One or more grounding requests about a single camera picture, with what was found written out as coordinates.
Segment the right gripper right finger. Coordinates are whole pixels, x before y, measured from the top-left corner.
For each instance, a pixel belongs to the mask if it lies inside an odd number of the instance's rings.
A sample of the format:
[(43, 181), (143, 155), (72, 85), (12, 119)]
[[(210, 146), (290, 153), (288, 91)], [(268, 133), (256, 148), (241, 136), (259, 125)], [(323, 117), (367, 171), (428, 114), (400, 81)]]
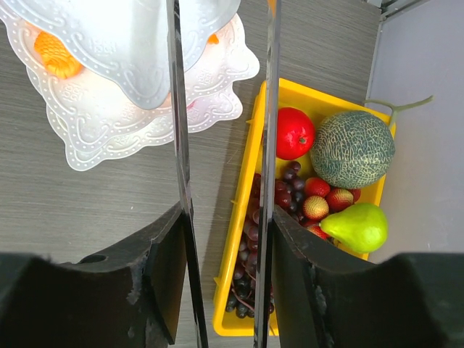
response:
[(402, 253), (381, 264), (273, 214), (272, 286), (282, 347), (461, 347), (463, 256)]

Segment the metal serving tongs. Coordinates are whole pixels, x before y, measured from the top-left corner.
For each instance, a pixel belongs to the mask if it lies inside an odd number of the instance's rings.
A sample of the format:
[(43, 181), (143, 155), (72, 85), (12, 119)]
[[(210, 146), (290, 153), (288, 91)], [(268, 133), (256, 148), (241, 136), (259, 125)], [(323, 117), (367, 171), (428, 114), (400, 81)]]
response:
[[(276, 174), (276, 131), (278, 123), (278, 92), (281, 47), (281, 2), (268, 2), (268, 50), (266, 68), (266, 104), (263, 131), (262, 178), (260, 190), (259, 253), (257, 290), (255, 293), (254, 347), (268, 345), (271, 265), (273, 247), (274, 178)], [(208, 347), (199, 261), (193, 223), (191, 200), (189, 132), (181, 39), (181, 11), (178, 1), (167, 1), (167, 46), (170, 92), (173, 107), (175, 157), (184, 239), (196, 325), (196, 344)]]

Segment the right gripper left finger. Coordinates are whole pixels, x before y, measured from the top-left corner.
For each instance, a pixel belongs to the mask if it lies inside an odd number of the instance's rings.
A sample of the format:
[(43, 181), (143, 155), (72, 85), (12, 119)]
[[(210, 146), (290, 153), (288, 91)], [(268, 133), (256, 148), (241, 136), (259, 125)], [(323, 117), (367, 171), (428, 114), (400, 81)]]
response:
[(181, 208), (80, 262), (1, 254), (3, 347), (166, 347), (186, 254)]

